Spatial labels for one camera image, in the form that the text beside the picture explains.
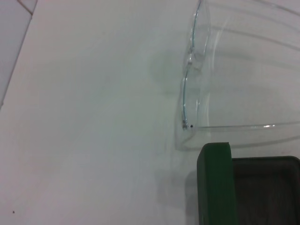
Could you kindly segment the clear transparent glasses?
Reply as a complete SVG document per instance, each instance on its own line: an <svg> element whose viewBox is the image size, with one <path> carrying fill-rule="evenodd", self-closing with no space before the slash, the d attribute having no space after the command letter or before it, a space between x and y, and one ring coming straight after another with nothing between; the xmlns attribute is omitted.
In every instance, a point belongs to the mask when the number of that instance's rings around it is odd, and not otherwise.
<svg viewBox="0 0 300 225"><path fill-rule="evenodd" d="M178 111L181 150L300 142L300 9L272 0L199 0Z"/></svg>

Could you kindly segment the green glasses case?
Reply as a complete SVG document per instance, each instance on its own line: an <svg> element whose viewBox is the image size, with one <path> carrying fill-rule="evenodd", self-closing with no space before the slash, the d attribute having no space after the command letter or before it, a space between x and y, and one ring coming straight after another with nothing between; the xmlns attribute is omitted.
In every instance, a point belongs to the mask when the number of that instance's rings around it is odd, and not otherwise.
<svg viewBox="0 0 300 225"><path fill-rule="evenodd" d="M300 225L300 159L233 158L203 146L196 165L199 225Z"/></svg>

